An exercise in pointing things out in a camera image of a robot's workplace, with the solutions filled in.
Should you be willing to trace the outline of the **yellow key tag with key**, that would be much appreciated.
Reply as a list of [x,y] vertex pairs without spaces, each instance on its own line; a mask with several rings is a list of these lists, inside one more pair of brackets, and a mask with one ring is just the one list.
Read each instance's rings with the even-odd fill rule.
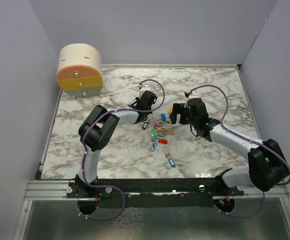
[[170,107],[170,108],[168,109],[168,114],[170,115],[172,112],[173,112],[173,107]]

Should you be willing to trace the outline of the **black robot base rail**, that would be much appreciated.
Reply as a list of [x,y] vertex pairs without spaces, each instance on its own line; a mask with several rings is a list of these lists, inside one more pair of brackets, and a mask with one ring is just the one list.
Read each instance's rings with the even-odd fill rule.
[[93,187],[81,180],[69,182],[67,198],[101,208],[212,207],[213,199],[243,196],[237,188],[214,178],[98,179]]

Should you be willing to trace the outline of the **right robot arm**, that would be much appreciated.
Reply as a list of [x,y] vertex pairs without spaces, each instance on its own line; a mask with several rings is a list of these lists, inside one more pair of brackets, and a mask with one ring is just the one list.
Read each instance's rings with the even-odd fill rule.
[[290,175],[275,140],[254,139],[223,126],[219,120],[209,117],[201,98],[174,103],[169,118],[172,124],[189,125],[195,137],[221,144],[247,160],[246,168],[229,168],[215,177],[214,189],[221,196],[238,186],[256,187],[267,192]]

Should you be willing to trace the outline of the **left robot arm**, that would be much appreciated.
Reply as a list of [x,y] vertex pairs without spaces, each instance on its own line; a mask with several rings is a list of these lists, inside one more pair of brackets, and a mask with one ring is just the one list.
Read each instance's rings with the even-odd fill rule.
[[93,182],[98,178],[100,153],[109,143],[116,127],[147,120],[156,100],[157,96],[146,90],[125,108],[109,110],[97,105],[88,115],[78,130],[80,142],[83,144],[83,157],[75,183],[82,196],[88,198],[95,193],[96,186]]

